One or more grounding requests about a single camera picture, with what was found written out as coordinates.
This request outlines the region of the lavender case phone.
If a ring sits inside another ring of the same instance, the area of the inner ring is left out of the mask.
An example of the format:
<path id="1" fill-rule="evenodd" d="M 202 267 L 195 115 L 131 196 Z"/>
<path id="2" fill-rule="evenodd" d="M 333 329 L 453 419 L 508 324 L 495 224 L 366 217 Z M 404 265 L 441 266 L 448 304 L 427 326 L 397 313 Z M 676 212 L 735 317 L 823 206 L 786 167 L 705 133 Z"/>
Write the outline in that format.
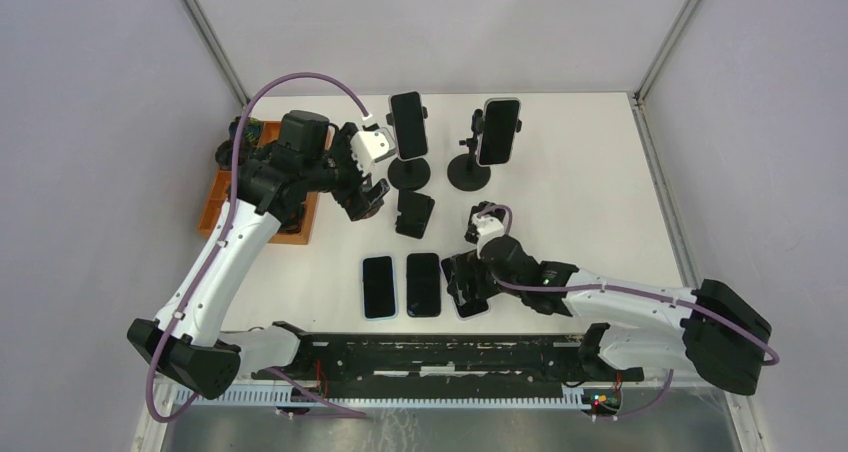
<path id="1" fill-rule="evenodd" d="M 457 254 L 440 263 L 451 297 L 460 319 L 470 319 L 490 310 L 480 291 L 479 261 L 474 252 Z"/>

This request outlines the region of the black folding phone stand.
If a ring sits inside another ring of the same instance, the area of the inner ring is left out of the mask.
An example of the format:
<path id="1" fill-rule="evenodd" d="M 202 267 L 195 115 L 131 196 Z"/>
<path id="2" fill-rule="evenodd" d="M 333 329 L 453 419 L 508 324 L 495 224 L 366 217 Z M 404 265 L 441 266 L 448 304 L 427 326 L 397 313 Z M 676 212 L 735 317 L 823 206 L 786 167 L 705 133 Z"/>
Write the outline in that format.
<path id="1" fill-rule="evenodd" d="M 422 239 L 434 207 L 435 200 L 432 197 L 415 191 L 400 190 L 395 232 L 402 236 Z"/>

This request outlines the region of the black pole stand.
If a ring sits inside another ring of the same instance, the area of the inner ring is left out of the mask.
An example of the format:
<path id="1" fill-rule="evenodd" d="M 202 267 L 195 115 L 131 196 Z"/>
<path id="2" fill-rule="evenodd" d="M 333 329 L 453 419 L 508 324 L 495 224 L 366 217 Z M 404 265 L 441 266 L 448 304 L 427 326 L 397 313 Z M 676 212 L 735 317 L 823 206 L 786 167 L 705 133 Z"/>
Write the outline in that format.
<path id="1" fill-rule="evenodd" d="M 424 107 L 425 113 L 425 128 L 426 128 L 426 119 L 428 113 L 426 108 Z M 390 119 L 390 125 L 392 126 L 392 117 L 390 113 L 387 115 L 387 118 Z M 397 155 L 396 150 L 396 158 L 390 163 L 388 169 L 388 178 L 391 182 L 392 186 L 397 189 L 405 189 L 405 190 L 418 190 L 425 186 L 431 177 L 431 170 L 429 163 L 425 159 L 425 156 L 409 160 L 403 161 Z"/>
<path id="2" fill-rule="evenodd" d="M 468 148 L 466 154 L 453 158 L 448 164 L 447 177 L 449 182 L 461 191 L 477 191 L 485 187 L 491 178 L 492 166 L 480 166 L 477 163 L 478 127 L 481 126 L 483 109 L 476 109 L 472 115 L 470 138 L 460 141 L 461 146 Z"/>

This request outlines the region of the black case phone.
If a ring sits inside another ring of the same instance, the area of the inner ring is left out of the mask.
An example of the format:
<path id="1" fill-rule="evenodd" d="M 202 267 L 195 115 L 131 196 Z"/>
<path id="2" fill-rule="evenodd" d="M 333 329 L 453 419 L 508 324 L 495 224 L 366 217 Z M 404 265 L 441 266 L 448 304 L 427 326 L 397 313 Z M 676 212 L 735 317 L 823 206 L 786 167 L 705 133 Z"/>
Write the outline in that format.
<path id="1" fill-rule="evenodd" d="M 407 314 L 413 318 L 438 317 L 441 305 L 441 271 L 437 254 L 412 253 L 406 259 Z"/>

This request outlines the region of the blue case phone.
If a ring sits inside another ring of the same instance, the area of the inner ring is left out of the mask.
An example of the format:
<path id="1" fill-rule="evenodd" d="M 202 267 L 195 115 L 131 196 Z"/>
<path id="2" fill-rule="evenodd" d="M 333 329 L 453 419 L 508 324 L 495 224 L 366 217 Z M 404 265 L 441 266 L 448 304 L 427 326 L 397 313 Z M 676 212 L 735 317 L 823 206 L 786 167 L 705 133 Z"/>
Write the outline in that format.
<path id="1" fill-rule="evenodd" d="M 363 314 L 367 320 L 388 319 L 397 314 L 394 262 L 390 256 L 362 261 Z"/>

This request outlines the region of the white case phone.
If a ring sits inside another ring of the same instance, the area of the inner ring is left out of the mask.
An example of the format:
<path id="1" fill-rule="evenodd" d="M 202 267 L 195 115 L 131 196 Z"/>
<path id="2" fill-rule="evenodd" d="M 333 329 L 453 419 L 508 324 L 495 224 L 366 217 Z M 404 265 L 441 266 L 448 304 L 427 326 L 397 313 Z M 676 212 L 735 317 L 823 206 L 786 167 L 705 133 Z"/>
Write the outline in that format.
<path id="1" fill-rule="evenodd" d="M 491 98 L 485 102 L 478 127 L 480 166 L 502 165 L 510 160 L 515 135 L 521 129 L 520 110 L 517 98 Z"/>
<path id="2" fill-rule="evenodd" d="M 425 156 L 428 144 L 420 94 L 411 91 L 392 95 L 389 109 L 399 158 L 409 161 Z"/>

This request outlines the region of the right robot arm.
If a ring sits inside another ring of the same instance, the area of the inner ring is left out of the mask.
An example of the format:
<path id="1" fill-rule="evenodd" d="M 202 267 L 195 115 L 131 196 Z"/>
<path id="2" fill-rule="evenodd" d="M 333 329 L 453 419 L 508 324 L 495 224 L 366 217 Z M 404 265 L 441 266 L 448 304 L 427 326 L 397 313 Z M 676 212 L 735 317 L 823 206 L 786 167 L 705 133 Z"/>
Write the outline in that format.
<path id="1" fill-rule="evenodd" d="M 591 380 L 631 369 L 691 371 L 725 392 L 751 396 L 762 369 L 779 362 L 770 323 L 718 280 L 696 288 L 612 280 L 538 261 L 509 236 L 446 258 L 441 268 L 455 305 L 471 313 L 505 294 L 541 315 L 589 321 L 577 364 Z"/>

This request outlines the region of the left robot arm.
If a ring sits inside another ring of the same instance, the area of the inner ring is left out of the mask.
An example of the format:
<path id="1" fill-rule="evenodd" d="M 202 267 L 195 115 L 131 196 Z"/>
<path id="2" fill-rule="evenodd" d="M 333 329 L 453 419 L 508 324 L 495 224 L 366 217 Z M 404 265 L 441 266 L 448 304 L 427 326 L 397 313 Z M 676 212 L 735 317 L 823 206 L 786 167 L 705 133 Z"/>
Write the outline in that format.
<path id="1" fill-rule="evenodd" d="M 351 221 L 373 216 L 389 184 L 373 182 L 371 172 L 394 152 L 385 128 L 336 127 L 300 110 L 285 114 L 277 139 L 237 168 L 236 192 L 223 204 L 189 276 L 154 319 L 133 321 L 130 343 L 155 373 L 204 399 L 216 399 L 238 376 L 268 367 L 277 366 L 290 379 L 306 377 L 314 353 L 295 332 L 278 325 L 225 332 L 224 318 L 259 252 L 309 194 L 331 194 Z"/>

